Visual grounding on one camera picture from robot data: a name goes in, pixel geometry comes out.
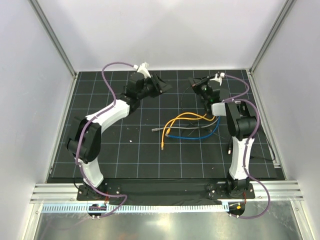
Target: metal floor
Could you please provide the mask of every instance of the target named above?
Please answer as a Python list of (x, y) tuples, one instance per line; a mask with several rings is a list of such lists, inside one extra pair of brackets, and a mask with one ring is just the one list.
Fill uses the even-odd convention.
[[(247, 202), (253, 216), (266, 202)], [(301, 240), (290, 201), (274, 201), (269, 211), (253, 220), (229, 217), (225, 212), (115, 214), (85, 220), (86, 213), (42, 213), (35, 240)]]

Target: black mounting bracket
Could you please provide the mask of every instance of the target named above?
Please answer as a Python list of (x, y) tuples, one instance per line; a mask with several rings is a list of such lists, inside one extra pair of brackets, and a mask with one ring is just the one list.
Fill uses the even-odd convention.
[(210, 183), (207, 186), (207, 195), (212, 200), (230, 200), (230, 199), (243, 199), (243, 193), (246, 199), (255, 199), (255, 191), (253, 185), (250, 183), (248, 190), (241, 191), (239, 195), (230, 195), (227, 184), (225, 182)]

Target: black grid mat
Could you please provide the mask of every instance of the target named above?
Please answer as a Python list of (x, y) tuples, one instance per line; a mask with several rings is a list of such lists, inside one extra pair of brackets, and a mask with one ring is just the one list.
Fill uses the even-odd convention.
[[(219, 70), (228, 75), (248, 81), (245, 70)], [(205, 77), (217, 70), (174, 70), (156, 71), (171, 84), (172, 89), (157, 98), (145, 98), (139, 109), (132, 115), (116, 122), (102, 135), (99, 166), (105, 178), (225, 178), (230, 168), (232, 156), (227, 154), (228, 133), (226, 119), (221, 118), (218, 131), (213, 136), (202, 140), (164, 139), (164, 150), (160, 149), (161, 133), (151, 129), (163, 127), (167, 121), (181, 113), (180, 99), (189, 86), (188, 77)], [(116, 94), (123, 91), (129, 71), (106, 72)], [(229, 89), (231, 95), (245, 91), (243, 83), (227, 79), (222, 87)], [(79, 178), (79, 169), (74, 158), (65, 148), (70, 124), (74, 116), (93, 114), (113, 101), (108, 94), (100, 72), (81, 72), (71, 99), (62, 136), (55, 156), (50, 178)], [(250, 91), (245, 99), (255, 103)], [(204, 114), (201, 99), (189, 89), (183, 97), (183, 108), (198, 114)], [(187, 121), (176, 122), (177, 126), (188, 125)], [(172, 129), (170, 134), (187, 136), (190, 131)], [(201, 129), (195, 130), (190, 137), (207, 135)], [(266, 138), (263, 133), (256, 137), (252, 155), (271, 159)], [(253, 158), (249, 164), (250, 173), (256, 178), (275, 178), (276, 171), (272, 161)]]

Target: gray cable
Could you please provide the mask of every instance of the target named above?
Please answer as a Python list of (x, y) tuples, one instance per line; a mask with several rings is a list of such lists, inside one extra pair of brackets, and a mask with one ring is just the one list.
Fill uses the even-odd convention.
[[(198, 126), (192, 126), (192, 127), (184, 127), (184, 126), (172, 126), (172, 127), (167, 127), (167, 129), (200, 129), (200, 128), (207, 128), (210, 127), (212, 125), (214, 125), (216, 122), (218, 121), (218, 118), (216, 120), (214, 120), (212, 123), (202, 126), (202, 127), (198, 127)], [(164, 127), (156, 127), (151, 129), (152, 132), (158, 132), (160, 130), (163, 130)]]

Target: aluminum frame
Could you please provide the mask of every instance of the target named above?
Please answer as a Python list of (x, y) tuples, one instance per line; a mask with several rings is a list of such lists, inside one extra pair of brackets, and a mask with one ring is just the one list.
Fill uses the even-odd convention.
[(63, 132), (63, 129), (64, 129), (64, 124), (65, 124), (65, 121), (66, 121), (67, 116), (68, 116), (68, 109), (69, 109), (69, 105), (70, 105), (70, 102), (71, 102), (71, 99), (72, 99), (72, 96), (73, 96), (73, 93), (74, 93), (74, 90), (75, 90), (75, 87), (76, 87), (76, 83), (78, 81), (78, 76), (79, 76), (79, 73), (77, 72), (75, 74), (75, 77), (73, 78), (72, 84), (70, 85), (68, 98), (67, 98), (67, 100), (66, 100), (66, 102), (64, 104), (63, 115), (62, 115), (62, 118), (61, 118), (61, 120), (59, 122), (59, 125), (58, 125), (58, 135), (57, 135), (57, 138), (54, 141), (53, 149), (52, 149), (52, 152), (50, 154), (50, 165), (49, 165), (48, 172), (46, 173), (45, 183), (47, 183), (47, 179), (49, 178), (49, 175), (50, 175), (50, 173), (52, 171), (52, 168), (53, 168), (53, 165), (55, 163), (55, 158), (56, 158), (58, 147), (59, 147), (60, 137), (62, 135), (62, 132)]
[(62, 58), (64, 64), (66, 65), (66, 67), (68, 68), (69, 72), (71, 73), (71, 75), (75, 78), (76, 77), (76, 71), (74, 69), (74, 67), (72, 66), (65, 50), (63, 49), (62, 45), (59, 42), (58, 37), (55, 34), (55, 31), (53, 30), (53, 28), (51, 27), (44, 11), (42, 10), (40, 4), (38, 3), (38, 0), (28, 0), (31, 7), (33, 8), (35, 14), (37, 15), (37, 17), (39, 18), (44, 30), (46, 31), (47, 35), (49, 36), (49, 38), (51, 39), (54, 47), (56, 48), (56, 50), (58, 51), (60, 57)]
[[(267, 187), (272, 201), (302, 201), (303, 196), (297, 181), (262, 181)], [(248, 199), (248, 202), (267, 201), (267, 193), (257, 182), (252, 182), (255, 192), (255, 199)], [(75, 203), (77, 201), (78, 190), (73, 183), (45, 183), (36, 184), (30, 199), (31, 204), (45, 203)], [(229, 202), (237, 202), (239, 199), (232, 199)]]
[[(281, 165), (281, 160), (282, 160), (282, 156), (280, 154), (280, 152), (278, 151), (277, 149), (277, 143), (276, 143), (276, 140), (274, 138), (274, 134), (273, 134), (273, 131), (270, 127), (270, 124), (268, 122), (268, 118), (267, 118), (267, 115), (266, 115), (266, 112), (265, 112), (265, 107), (264, 107), (264, 104), (260, 98), (260, 92), (257, 88), (257, 85), (256, 85), (256, 82), (255, 82), (255, 78), (254, 76), (251, 74), (251, 72), (249, 70), (246, 70), (246, 74), (248, 75), (248, 79), (249, 79), (249, 82), (250, 82), (250, 86), (252, 88), (252, 94), (254, 96), (254, 99), (255, 99), (255, 103), (256, 103), (256, 107), (258, 108), (258, 111), (260, 113), (260, 120), (261, 120), (261, 124), (263, 126), (263, 130), (265, 132), (265, 135), (266, 137), (268, 138), (270, 144), (271, 144), (271, 147), (274, 151), (274, 154), (275, 154), (275, 160), (273, 161), (273, 165), (275, 168), (281, 168), (282, 165)], [(286, 171), (283, 169), (283, 175), (285, 178), (286, 177)]]
[(275, 22), (274, 22), (274, 24), (273, 24), (268, 36), (266, 37), (266, 39), (264, 40), (264, 43), (262, 44), (262, 47), (260, 48), (259, 53), (257, 54), (257, 56), (255, 57), (255, 59), (254, 59), (254, 61), (252, 63), (252, 67), (250, 68), (250, 72), (251, 73), (254, 73), (255, 70), (257, 69), (257, 66), (259, 65), (261, 59), (265, 55), (265, 53), (266, 53), (267, 49), (269, 48), (272, 40), (276, 36), (276, 34), (279, 31), (282, 23), (286, 19), (288, 13), (292, 9), (292, 6), (294, 5), (295, 2), (296, 2), (296, 0), (286, 0), (285, 1), (281, 11), (279, 12), (278, 16), (276, 17), (276, 20), (275, 20)]
[[(263, 181), (268, 189), (271, 201), (290, 201), (293, 207), (295, 218), (298, 223), (299, 230), (303, 239), (312, 240), (314, 235), (310, 227), (308, 217), (305, 212), (305, 202), (301, 193), (299, 184), (295, 180), (283, 181)], [(257, 182), (252, 182), (256, 199), (248, 199), (250, 202), (265, 202), (268, 200), (267, 194), (262, 186)], [(38, 223), (40, 220), (40, 213), (45, 204), (60, 203), (64, 205), (74, 205), (89, 203), (84, 201), (77, 201), (78, 190), (72, 183), (47, 183), (36, 184), (30, 200), (31, 213), (25, 228), (23, 240), (34, 239)]]

